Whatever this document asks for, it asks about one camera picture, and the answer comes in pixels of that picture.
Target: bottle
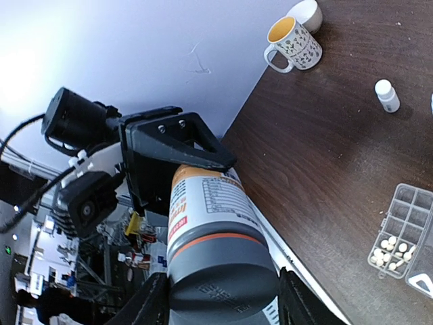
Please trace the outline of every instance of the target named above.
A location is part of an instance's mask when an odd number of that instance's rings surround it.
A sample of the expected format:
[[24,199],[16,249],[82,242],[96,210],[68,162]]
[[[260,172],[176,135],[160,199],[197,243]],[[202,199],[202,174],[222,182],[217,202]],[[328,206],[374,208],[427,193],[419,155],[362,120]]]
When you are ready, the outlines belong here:
[[395,113],[400,108],[400,100],[395,92],[394,87],[388,80],[379,80],[375,84],[374,90],[386,112]]
[[258,313],[275,298],[278,275],[234,169],[180,166],[170,206],[167,276],[177,315],[225,324]]

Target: patterned mug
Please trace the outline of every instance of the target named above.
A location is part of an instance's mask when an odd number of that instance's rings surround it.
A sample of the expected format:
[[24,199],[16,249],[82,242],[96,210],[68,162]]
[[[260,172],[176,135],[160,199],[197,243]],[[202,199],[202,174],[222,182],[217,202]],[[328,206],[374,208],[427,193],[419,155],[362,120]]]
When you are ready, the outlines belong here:
[[[307,70],[319,63],[322,48],[307,29],[293,17],[278,20],[268,32],[270,46],[265,50],[265,60],[268,65],[281,73],[292,71],[293,67]],[[269,59],[269,54],[278,51],[286,57],[288,66],[278,68]]]

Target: small white bottle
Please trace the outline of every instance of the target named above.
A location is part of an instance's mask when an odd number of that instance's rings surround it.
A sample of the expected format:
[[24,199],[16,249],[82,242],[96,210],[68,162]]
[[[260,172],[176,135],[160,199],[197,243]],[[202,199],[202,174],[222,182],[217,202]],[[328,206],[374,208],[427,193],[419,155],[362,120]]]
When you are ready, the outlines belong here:
[[395,113],[400,108],[400,100],[388,80],[379,80],[374,86],[374,90],[386,112]]

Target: white wall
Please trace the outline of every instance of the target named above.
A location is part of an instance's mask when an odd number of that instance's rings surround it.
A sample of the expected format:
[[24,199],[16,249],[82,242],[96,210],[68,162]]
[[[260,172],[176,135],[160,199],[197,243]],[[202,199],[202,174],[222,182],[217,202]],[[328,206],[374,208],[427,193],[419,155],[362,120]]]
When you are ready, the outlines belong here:
[[67,237],[63,234],[59,235],[54,233],[49,235],[42,231],[36,246],[44,250],[43,256],[41,257],[38,254],[35,255],[30,272],[44,276],[45,281],[48,281],[50,267],[56,270],[56,278],[60,278],[62,274],[70,274],[71,269],[74,269],[75,265],[72,264],[71,267],[61,260],[60,258],[63,255],[57,251],[58,245],[65,247],[67,246],[67,241]]
[[[61,86],[124,114],[182,106],[221,136],[266,67],[269,27],[295,2],[2,1],[0,137]],[[39,129],[12,144],[64,169]]]

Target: wooden table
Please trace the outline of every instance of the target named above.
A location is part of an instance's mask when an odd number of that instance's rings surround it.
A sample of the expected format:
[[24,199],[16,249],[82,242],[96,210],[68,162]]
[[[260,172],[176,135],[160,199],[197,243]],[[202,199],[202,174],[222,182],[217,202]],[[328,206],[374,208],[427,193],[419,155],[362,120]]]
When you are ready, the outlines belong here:
[[[432,300],[367,264],[396,185],[433,190],[433,4],[319,3],[322,61],[268,68],[224,143],[247,193],[353,324],[433,324]],[[375,96],[382,78],[401,99],[395,114]]]

